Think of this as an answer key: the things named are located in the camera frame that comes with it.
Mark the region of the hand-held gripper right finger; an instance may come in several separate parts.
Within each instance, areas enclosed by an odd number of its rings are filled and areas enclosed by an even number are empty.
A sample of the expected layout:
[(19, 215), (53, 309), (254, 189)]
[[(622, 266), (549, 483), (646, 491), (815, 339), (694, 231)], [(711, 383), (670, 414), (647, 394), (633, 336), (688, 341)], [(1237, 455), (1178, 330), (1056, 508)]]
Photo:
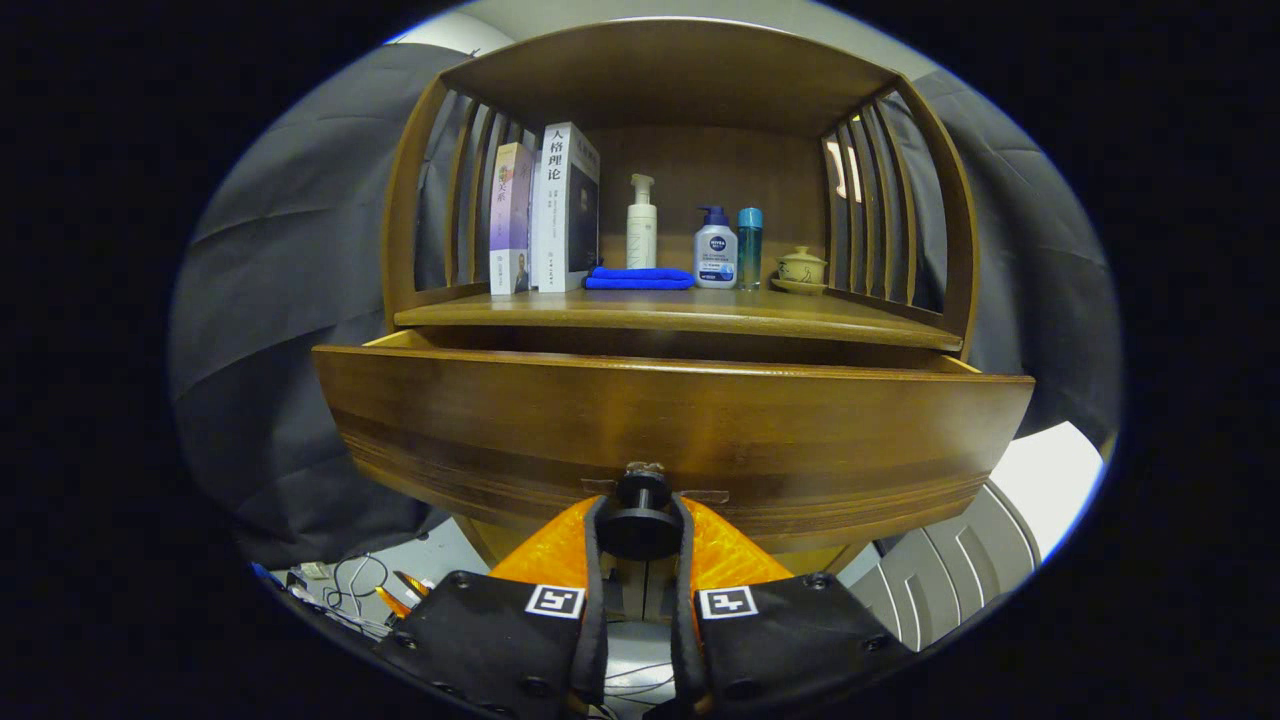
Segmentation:
[(677, 495), (672, 719), (833, 717), (913, 662), (835, 575), (794, 574), (709, 506)]

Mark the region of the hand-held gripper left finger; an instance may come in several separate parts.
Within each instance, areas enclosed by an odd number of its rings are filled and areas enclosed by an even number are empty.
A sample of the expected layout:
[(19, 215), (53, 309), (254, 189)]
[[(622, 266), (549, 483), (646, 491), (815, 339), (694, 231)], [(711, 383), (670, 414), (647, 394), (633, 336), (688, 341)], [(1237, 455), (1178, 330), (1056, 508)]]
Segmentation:
[(596, 518), (570, 506), (490, 573), (452, 571), (374, 647), (475, 712), (576, 719), (603, 702), (608, 639)]

